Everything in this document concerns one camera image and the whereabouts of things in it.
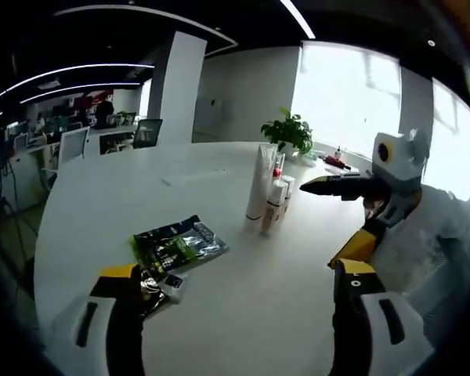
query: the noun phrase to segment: black ceiling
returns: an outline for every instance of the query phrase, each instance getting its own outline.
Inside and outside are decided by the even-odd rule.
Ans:
[[[294,0],[317,40],[361,45],[400,58],[424,76],[435,76],[470,103],[457,55],[430,18],[411,0]],[[54,16],[84,5],[133,6]],[[26,78],[59,68],[90,63],[153,63],[153,50],[173,31],[208,41],[207,53],[278,45],[299,45],[304,32],[279,0],[77,0],[27,2],[0,17],[9,25],[0,33],[0,92]],[[199,23],[202,30],[171,17],[136,10],[157,9]],[[437,46],[427,41],[436,40]],[[58,78],[69,87],[100,82],[143,82],[152,70],[91,68],[33,81],[0,97],[0,111],[43,92],[36,86]]]

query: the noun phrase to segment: small bottle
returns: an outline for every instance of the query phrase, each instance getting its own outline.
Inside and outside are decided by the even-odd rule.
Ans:
[[[289,208],[289,200],[291,199],[292,190],[295,187],[295,178],[289,175],[284,175],[282,176],[281,180],[287,184],[287,190],[284,199],[284,210],[282,211],[282,215],[285,215],[285,213],[287,213],[287,208]]]
[[[287,183],[275,180],[266,201],[265,214],[263,216],[261,231],[262,233],[270,233],[279,222],[284,209],[285,194],[287,192]]]
[[[342,159],[342,148],[338,146],[338,149],[334,152],[334,158],[338,161]]]
[[[284,153],[277,153],[275,156],[275,164],[273,165],[273,180],[280,179],[282,176],[282,170],[284,169]]]

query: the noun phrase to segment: white bottle cap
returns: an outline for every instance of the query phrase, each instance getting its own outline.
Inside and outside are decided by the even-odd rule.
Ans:
[[[274,205],[282,205],[284,203],[286,192],[287,183],[281,180],[275,180],[268,196],[268,202]]]
[[[289,175],[284,175],[280,178],[284,183],[287,184],[287,192],[285,197],[290,197],[292,194],[292,190],[295,188],[295,178]]]

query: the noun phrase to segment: black mesh chair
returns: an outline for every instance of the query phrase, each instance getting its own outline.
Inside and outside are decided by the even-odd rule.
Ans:
[[[162,119],[140,120],[132,143],[134,149],[156,146],[162,122]]]

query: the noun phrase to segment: red object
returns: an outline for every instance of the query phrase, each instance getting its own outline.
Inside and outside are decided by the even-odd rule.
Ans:
[[[73,108],[75,110],[87,110],[92,106],[91,96],[79,96],[73,101]]]
[[[106,99],[107,96],[113,94],[113,90],[105,90],[104,92],[99,93],[97,96],[94,96],[92,99],[92,105],[103,102],[103,99]]]
[[[324,159],[324,162],[326,162],[328,165],[331,165],[331,166],[335,166],[337,168],[342,168],[342,169],[345,169],[345,170],[351,170],[352,168],[350,166],[348,166],[347,164],[344,164],[343,162],[341,162],[340,160],[328,155],[327,157],[325,157]]]

